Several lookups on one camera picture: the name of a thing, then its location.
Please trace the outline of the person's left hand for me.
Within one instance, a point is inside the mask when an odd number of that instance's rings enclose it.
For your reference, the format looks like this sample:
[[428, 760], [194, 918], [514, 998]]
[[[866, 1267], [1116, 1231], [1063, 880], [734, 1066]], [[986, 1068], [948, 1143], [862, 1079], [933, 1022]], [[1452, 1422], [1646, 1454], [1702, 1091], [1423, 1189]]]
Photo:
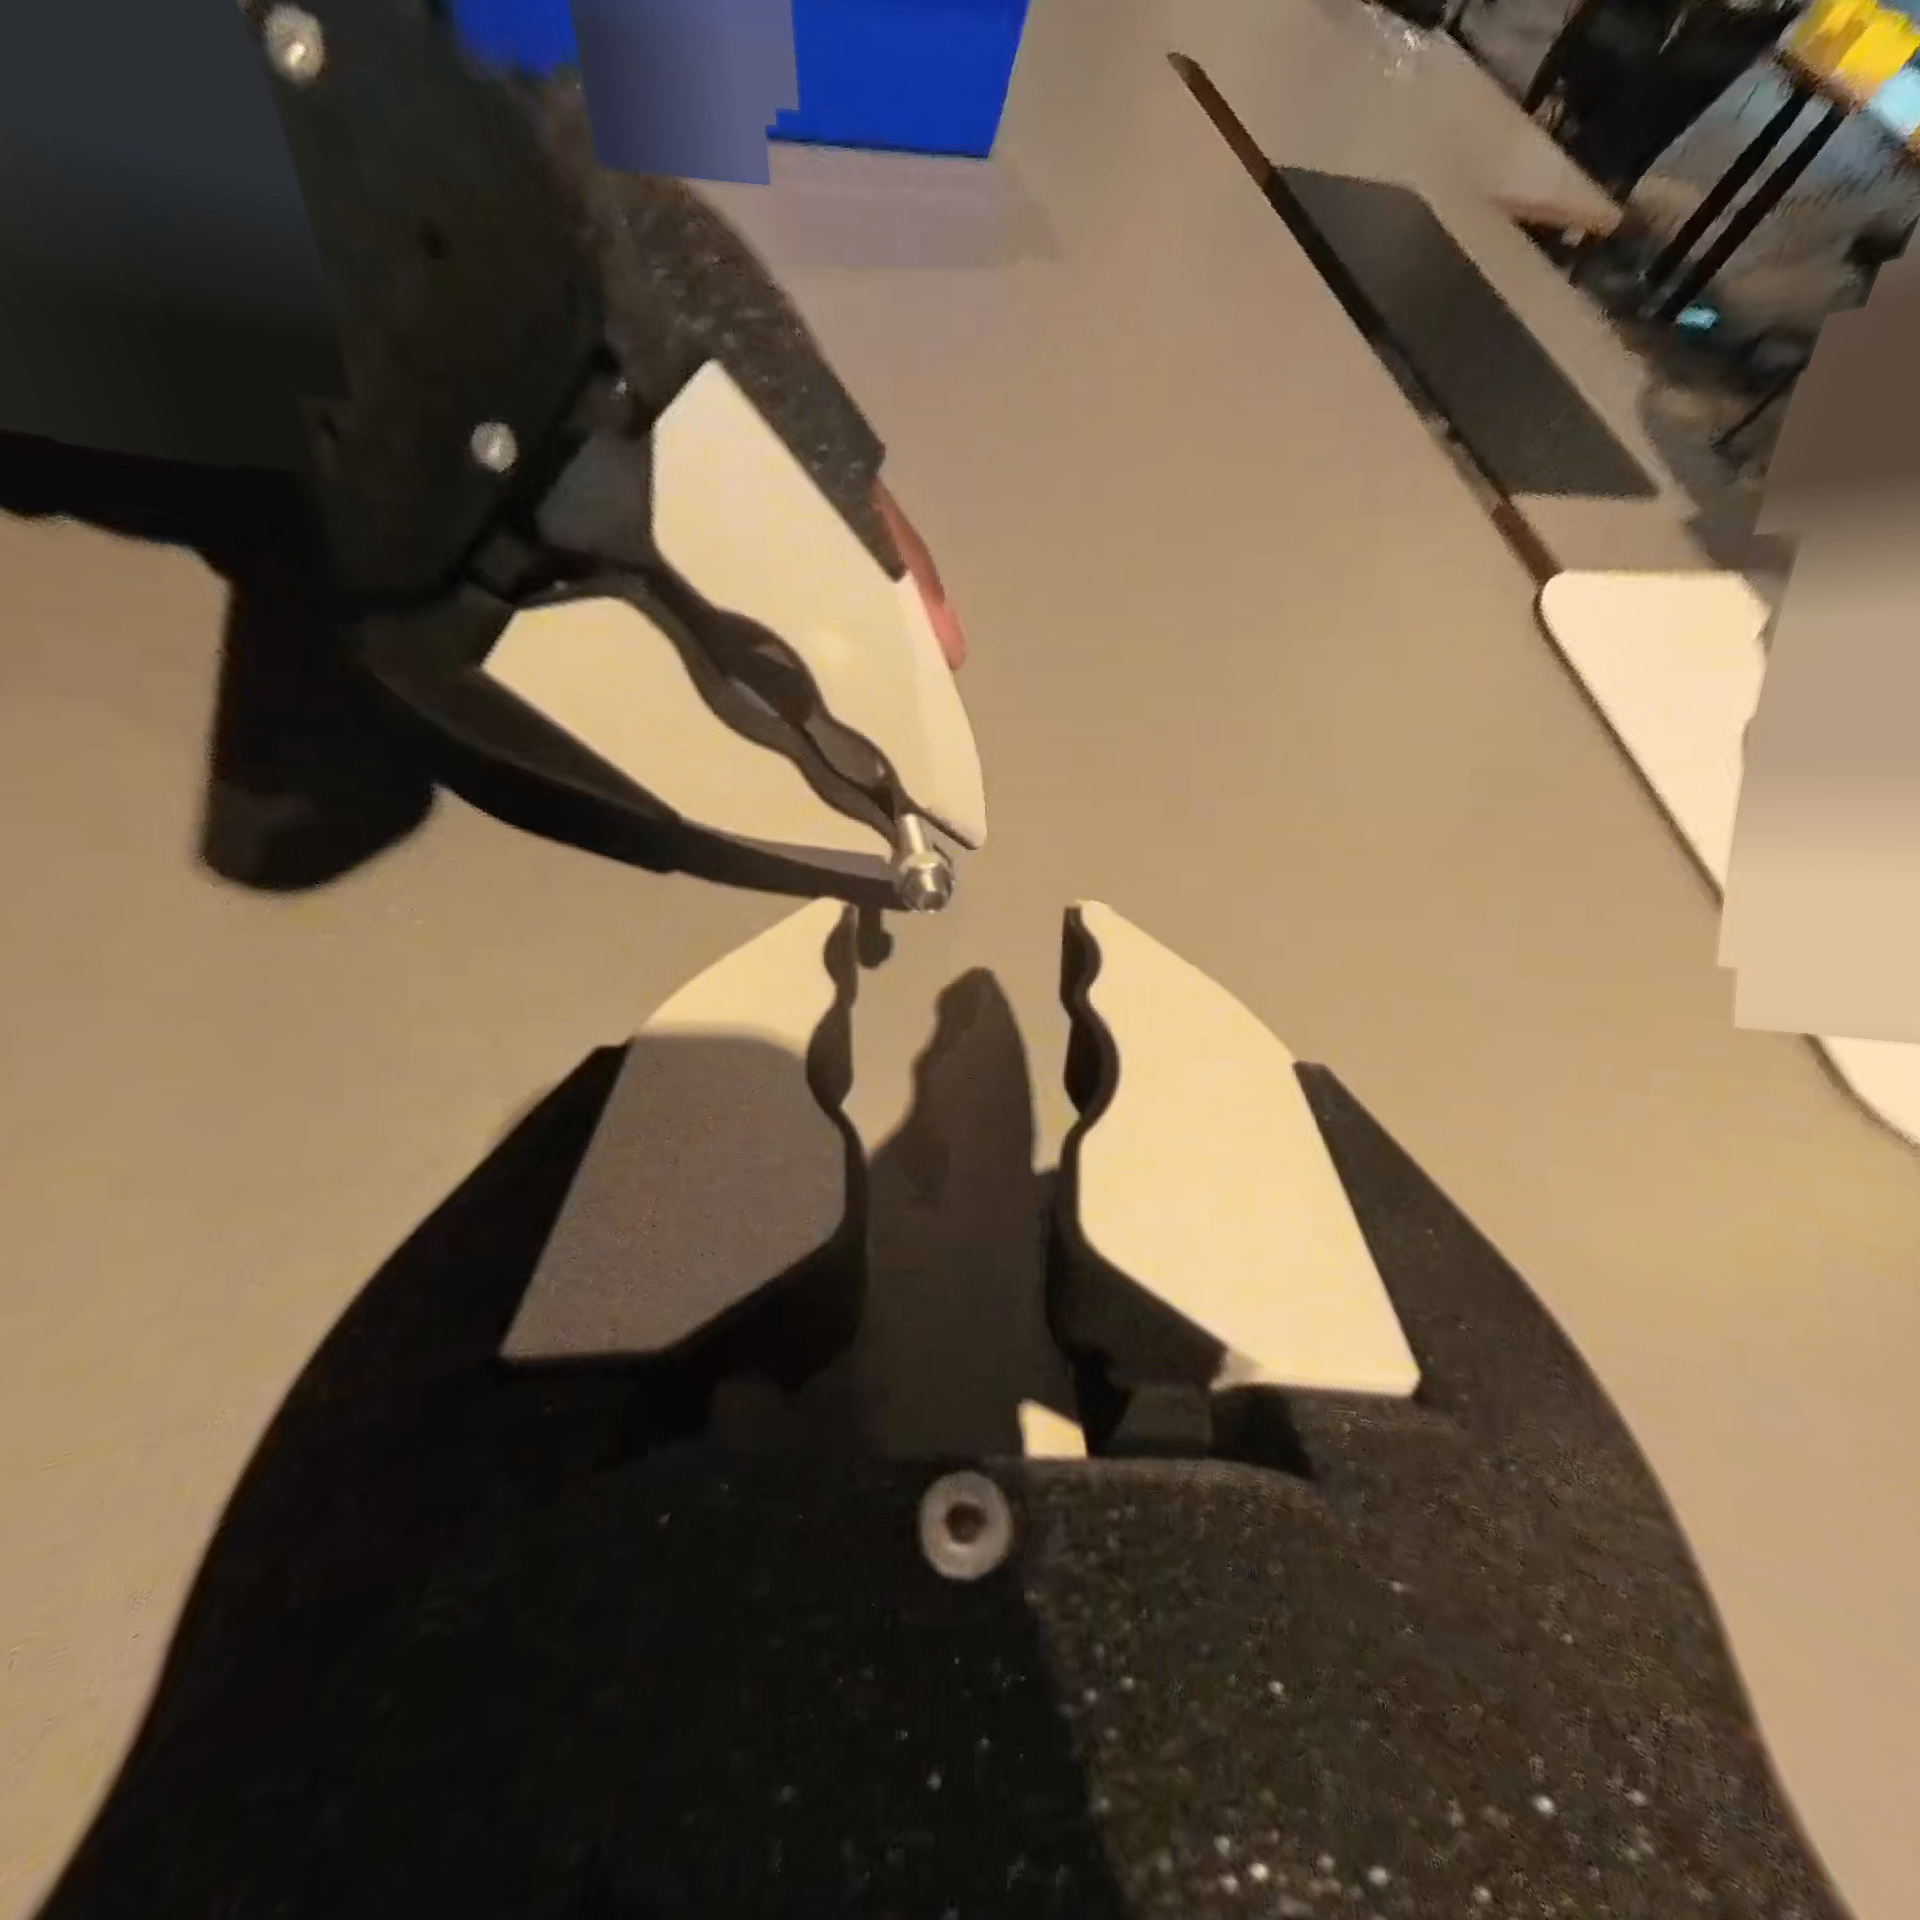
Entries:
[[872, 480], [871, 500], [905, 573], [918, 589], [948, 670], [957, 671], [968, 656], [968, 639], [928, 543], [880, 478]]

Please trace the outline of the white base board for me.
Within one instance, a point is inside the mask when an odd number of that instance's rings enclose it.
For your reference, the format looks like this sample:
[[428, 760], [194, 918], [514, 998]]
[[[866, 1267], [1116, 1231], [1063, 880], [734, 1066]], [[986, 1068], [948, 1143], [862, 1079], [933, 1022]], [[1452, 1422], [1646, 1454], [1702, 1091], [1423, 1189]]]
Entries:
[[1914, 573], [1561, 571], [1538, 615], [1719, 898], [1735, 1023], [1914, 1144]]

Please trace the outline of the large blue storage bin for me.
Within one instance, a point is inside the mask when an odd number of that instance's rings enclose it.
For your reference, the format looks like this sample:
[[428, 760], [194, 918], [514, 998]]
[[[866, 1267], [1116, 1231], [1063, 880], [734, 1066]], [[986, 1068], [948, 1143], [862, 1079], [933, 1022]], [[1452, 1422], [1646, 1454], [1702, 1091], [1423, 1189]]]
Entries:
[[986, 157], [1026, 3], [453, 3], [464, 48], [582, 86], [614, 170], [765, 183], [769, 143]]

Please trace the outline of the yellow storage bin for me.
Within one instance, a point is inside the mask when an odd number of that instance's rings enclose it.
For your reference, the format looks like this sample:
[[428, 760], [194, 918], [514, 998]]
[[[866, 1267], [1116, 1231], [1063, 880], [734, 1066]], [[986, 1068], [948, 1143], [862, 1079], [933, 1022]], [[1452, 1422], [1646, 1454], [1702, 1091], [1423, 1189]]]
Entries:
[[1882, 3], [1810, 3], [1780, 39], [1789, 74], [1848, 109], [1868, 107], [1914, 50], [1914, 18]]

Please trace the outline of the black table mat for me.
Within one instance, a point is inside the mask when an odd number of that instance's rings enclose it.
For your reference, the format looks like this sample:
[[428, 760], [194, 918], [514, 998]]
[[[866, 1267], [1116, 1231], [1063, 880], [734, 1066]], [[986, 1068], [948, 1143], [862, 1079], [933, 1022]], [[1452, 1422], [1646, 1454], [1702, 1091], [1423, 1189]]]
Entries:
[[1516, 309], [1404, 183], [1274, 166], [1265, 197], [1354, 325], [1505, 496], [1654, 498]]

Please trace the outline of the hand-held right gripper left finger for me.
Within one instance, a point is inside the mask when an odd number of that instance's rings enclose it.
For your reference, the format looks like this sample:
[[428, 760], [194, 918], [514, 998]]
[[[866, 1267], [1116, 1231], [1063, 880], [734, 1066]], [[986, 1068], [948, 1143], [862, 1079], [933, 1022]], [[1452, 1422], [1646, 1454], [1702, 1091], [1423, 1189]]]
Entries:
[[858, 915], [818, 901], [721, 954], [625, 1045], [500, 1344], [508, 1363], [833, 1354], [866, 1279], [848, 1117]]

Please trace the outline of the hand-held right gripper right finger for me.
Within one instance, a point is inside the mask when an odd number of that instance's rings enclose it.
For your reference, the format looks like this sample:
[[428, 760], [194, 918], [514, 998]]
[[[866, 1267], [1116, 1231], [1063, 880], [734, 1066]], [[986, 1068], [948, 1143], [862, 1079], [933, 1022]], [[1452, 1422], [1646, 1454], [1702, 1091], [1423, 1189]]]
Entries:
[[1138, 1375], [1407, 1402], [1422, 1366], [1292, 1048], [1105, 903], [1063, 925], [1063, 1339]]

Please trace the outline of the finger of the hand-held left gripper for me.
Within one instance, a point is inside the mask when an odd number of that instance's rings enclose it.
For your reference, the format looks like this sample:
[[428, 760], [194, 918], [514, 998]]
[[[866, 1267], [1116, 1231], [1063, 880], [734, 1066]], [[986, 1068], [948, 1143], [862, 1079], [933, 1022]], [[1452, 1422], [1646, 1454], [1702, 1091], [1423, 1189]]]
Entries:
[[663, 803], [687, 835], [757, 858], [890, 858], [802, 767], [720, 716], [634, 582], [575, 582], [516, 611], [479, 661], [591, 758]]
[[792, 758], [845, 816], [917, 812], [960, 848], [986, 840], [975, 735], [912, 578], [853, 533], [717, 364], [653, 427], [593, 432], [536, 530], [572, 586], [624, 581], [734, 731]]

